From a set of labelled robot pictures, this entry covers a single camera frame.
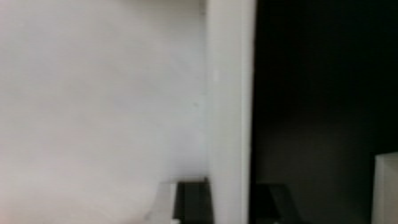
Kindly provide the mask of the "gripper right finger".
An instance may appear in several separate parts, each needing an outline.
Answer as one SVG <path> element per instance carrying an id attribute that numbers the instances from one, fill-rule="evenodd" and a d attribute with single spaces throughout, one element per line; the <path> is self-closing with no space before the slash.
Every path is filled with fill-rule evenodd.
<path id="1" fill-rule="evenodd" d="M 256 224 L 304 223 L 291 193 L 283 184 L 260 184 L 256 199 Z"/>

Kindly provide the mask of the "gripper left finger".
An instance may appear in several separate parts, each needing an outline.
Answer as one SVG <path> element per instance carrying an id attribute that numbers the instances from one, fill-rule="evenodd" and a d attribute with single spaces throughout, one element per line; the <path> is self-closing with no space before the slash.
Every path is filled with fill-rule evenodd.
<path id="1" fill-rule="evenodd" d="M 174 218 L 180 224 L 213 224 L 212 192 L 206 181 L 178 183 Z"/>

